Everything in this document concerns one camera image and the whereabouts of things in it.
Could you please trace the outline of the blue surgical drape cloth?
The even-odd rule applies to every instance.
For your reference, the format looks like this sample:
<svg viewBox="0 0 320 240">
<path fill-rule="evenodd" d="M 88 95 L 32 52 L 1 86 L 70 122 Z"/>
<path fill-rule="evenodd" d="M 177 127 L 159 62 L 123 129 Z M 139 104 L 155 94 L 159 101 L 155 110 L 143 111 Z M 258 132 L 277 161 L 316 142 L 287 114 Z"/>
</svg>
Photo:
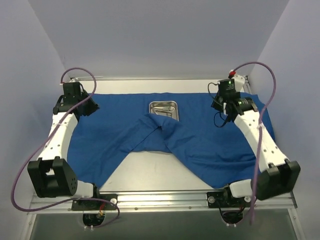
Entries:
<svg viewBox="0 0 320 240">
<path fill-rule="evenodd" d="M 99 109 L 81 117 L 67 162 L 77 178 L 101 187 L 131 152 L 171 153 L 209 186 L 251 179 L 255 153 L 233 123 L 216 126 L 207 93 L 96 94 Z M 149 113 L 154 101 L 175 101 L 179 121 Z"/>
</svg>

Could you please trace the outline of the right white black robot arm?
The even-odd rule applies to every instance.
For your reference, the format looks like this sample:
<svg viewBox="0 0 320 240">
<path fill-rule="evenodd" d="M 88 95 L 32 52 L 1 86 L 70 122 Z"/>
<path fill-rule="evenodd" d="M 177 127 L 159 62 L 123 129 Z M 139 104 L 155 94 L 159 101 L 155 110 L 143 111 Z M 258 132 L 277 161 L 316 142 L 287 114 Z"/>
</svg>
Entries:
<svg viewBox="0 0 320 240">
<path fill-rule="evenodd" d="M 211 105 L 226 115 L 223 123 L 233 122 L 244 135 L 255 153 L 255 166 L 250 186 L 252 197 L 267 200 L 293 191 L 301 167 L 297 161 L 290 161 L 280 150 L 266 126 L 263 116 L 267 106 L 258 110 L 250 97 L 241 97 L 240 92 L 222 93 L 220 90 Z"/>
</svg>

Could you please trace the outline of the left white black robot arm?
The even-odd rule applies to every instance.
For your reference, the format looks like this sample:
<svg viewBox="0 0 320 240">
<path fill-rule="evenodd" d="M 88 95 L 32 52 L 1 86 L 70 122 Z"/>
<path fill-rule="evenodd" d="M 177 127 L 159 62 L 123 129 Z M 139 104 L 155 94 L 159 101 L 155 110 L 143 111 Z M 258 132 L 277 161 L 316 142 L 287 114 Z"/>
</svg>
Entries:
<svg viewBox="0 0 320 240">
<path fill-rule="evenodd" d="M 99 109 L 88 96 L 62 95 L 53 108 L 50 139 L 44 144 L 37 160 L 30 161 L 27 171 L 39 198 L 83 198 L 90 210 L 100 206 L 101 197 L 93 183 L 78 180 L 67 162 L 67 154 L 73 132 L 81 116 L 89 116 Z"/>
</svg>

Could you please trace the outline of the steel instrument tray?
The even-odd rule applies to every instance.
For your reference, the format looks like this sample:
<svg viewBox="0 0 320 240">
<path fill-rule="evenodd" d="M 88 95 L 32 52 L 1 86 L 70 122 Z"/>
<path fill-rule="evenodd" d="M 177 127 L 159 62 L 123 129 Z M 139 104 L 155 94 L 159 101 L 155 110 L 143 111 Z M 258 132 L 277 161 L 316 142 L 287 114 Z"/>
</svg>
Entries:
<svg viewBox="0 0 320 240">
<path fill-rule="evenodd" d="M 152 101 L 149 103 L 149 113 L 180 120 L 178 104 L 175 101 Z"/>
</svg>

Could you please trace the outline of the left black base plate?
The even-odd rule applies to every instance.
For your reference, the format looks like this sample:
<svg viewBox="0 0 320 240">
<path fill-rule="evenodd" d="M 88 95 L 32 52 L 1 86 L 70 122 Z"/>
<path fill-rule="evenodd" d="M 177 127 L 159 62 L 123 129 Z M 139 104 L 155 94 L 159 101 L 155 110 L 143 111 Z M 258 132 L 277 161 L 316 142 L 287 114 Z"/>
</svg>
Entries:
<svg viewBox="0 0 320 240">
<path fill-rule="evenodd" d="M 100 199 L 109 201 L 114 205 L 118 204 L 118 195 L 115 193 L 102 194 L 99 196 Z M 71 206 L 72 211 L 111 211 L 116 210 L 116 208 L 110 204 L 99 200 L 74 200 Z"/>
</svg>

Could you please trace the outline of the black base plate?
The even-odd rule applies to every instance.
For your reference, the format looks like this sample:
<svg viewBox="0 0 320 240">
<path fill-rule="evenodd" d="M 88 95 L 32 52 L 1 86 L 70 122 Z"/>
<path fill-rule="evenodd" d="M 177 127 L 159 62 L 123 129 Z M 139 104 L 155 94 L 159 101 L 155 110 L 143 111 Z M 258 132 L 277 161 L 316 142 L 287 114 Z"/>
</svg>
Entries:
<svg viewBox="0 0 320 240">
<path fill-rule="evenodd" d="M 248 208 L 250 202 L 245 201 L 244 197 L 236 198 L 224 191 L 209 191 L 206 193 L 207 206 L 210 209 L 217 208 Z"/>
<path fill-rule="evenodd" d="M 114 205 L 118 204 L 118 195 L 115 193 L 102 194 L 99 196 L 100 199 L 109 201 Z M 116 210 L 116 208 L 110 204 L 99 200 L 74 200 L 71 206 L 72 211 L 111 211 Z"/>
</svg>

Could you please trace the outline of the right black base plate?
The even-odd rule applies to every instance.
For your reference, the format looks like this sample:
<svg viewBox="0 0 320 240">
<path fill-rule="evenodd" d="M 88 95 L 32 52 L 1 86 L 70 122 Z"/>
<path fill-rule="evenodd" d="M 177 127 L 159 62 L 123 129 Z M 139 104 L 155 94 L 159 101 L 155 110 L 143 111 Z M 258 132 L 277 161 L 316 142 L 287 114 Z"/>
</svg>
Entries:
<svg viewBox="0 0 320 240">
<path fill-rule="evenodd" d="M 210 209 L 217 208 L 248 208 L 250 202 L 245 201 L 244 197 L 236 198 L 224 191 L 209 191 L 206 193 L 207 206 Z"/>
</svg>

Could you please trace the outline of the aluminium front rail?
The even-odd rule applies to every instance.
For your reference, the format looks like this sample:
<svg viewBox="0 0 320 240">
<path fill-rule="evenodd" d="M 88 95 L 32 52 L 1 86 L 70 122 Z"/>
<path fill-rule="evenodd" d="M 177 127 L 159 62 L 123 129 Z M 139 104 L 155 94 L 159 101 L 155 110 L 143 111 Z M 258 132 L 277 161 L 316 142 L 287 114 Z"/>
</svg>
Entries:
<svg viewBox="0 0 320 240">
<path fill-rule="evenodd" d="M 209 208 L 207 192 L 220 192 L 218 190 L 186 190 L 186 191 L 105 191 L 102 194 L 117 194 L 116 210 L 102 210 L 104 213 L 152 213 L 152 212 L 190 212 L 190 211 L 247 211 L 244 208 Z M 99 210 L 73 211 L 73 201 L 66 197 L 39 198 L 33 196 L 30 208 L 37 209 L 39 214 L 96 214 Z"/>
</svg>

